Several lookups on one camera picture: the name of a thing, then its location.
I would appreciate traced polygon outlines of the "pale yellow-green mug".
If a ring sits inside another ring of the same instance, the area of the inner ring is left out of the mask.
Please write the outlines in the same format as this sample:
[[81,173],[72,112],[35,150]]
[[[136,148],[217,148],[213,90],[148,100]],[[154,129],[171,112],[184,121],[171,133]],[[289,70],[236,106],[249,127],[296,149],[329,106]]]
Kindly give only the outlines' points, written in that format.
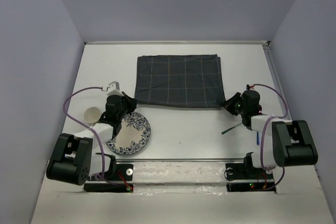
[[99,121],[101,115],[101,110],[96,106],[92,106],[83,112],[82,119],[86,124],[92,126]]

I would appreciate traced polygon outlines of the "iridescent fork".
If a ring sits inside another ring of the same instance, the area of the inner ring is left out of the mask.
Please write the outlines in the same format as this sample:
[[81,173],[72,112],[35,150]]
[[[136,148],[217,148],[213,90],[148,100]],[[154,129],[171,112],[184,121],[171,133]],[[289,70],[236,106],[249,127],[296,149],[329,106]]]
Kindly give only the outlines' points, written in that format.
[[230,132],[231,130],[234,130],[235,128],[237,128],[237,127],[241,126],[242,124],[243,124],[243,123],[238,123],[238,124],[236,124],[236,125],[234,125],[234,126],[232,126],[232,127],[228,128],[228,129],[226,129],[226,130],[222,131],[222,132],[221,132],[221,135],[224,135],[224,134],[226,134],[226,133]]

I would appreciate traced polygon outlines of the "blue floral ceramic plate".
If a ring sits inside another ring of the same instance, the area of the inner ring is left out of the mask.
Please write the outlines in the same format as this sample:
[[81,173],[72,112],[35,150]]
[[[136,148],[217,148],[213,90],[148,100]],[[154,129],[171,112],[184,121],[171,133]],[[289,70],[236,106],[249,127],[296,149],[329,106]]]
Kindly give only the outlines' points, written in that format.
[[127,114],[122,120],[119,134],[106,141],[106,145],[115,154],[128,156],[140,152],[151,137],[148,120],[138,112]]

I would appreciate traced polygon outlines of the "dark checked cloth placemat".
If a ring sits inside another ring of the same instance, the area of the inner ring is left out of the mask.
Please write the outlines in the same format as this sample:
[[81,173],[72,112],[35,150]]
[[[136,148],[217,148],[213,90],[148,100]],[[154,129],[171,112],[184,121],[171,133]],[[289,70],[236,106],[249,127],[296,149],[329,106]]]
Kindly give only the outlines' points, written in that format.
[[157,55],[137,59],[135,98],[140,104],[219,108],[225,101],[218,55]]

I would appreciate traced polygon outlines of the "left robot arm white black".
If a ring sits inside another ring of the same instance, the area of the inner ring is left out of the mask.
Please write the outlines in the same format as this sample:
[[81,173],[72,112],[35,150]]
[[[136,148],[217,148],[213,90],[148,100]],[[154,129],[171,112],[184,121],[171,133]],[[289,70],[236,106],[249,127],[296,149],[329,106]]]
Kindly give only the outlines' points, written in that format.
[[121,92],[107,97],[104,112],[88,108],[83,114],[87,125],[80,122],[84,131],[58,136],[46,169],[47,178],[79,186],[92,176],[105,182],[113,178],[117,171],[116,157],[106,154],[102,143],[118,135],[122,120],[135,111],[137,103],[137,99]]

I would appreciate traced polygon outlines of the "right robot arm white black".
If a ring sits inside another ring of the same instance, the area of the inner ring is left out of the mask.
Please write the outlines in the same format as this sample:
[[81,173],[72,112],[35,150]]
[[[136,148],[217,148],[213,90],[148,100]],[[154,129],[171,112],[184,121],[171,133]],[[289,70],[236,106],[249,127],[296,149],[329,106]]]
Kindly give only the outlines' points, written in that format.
[[230,114],[239,115],[243,126],[259,134],[259,151],[247,153],[241,164],[228,164],[227,178],[248,179],[276,167],[315,165],[318,152],[308,123],[265,115],[259,102],[260,94],[253,89],[219,102]]

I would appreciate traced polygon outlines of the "aluminium table edge rail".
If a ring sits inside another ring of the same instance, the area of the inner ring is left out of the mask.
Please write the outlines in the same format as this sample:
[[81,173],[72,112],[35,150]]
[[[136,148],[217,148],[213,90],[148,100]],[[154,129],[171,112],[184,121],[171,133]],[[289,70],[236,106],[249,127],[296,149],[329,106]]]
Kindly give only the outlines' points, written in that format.
[[284,102],[281,100],[281,98],[279,98],[279,102],[280,102],[280,106],[282,109],[282,112],[285,114],[287,113],[287,119],[292,119],[290,111],[289,111],[289,107],[287,104],[287,100],[284,94],[284,91],[282,89],[281,83],[280,83],[280,79],[275,67],[275,63],[271,54],[271,48],[270,48],[270,44],[271,41],[266,41],[263,43],[263,50],[264,50],[264,54],[268,63],[268,67],[272,76],[272,81],[274,83],[274,87],[275,89],[280,93],[281,97],[284,99]]

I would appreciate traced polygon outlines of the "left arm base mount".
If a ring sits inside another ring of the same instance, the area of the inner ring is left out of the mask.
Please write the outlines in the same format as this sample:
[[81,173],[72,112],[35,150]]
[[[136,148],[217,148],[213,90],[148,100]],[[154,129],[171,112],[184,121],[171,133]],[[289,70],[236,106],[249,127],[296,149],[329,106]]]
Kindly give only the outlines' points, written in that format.
[[117,163],[114,174],[107,173],[104,180],[97,181],[92,175],[83,185],[87,193],[132,193],[134,166],[131,163]]

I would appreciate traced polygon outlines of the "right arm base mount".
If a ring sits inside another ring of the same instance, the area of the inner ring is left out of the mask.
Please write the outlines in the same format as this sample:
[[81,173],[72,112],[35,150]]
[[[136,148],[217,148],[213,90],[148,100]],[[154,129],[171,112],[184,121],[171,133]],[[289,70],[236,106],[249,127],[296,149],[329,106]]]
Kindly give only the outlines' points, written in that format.
[[276,191],[273,174],[253,167],[251,153],[240,163],[226,163],[224,177],[228,181],[226,189],[229,193]]

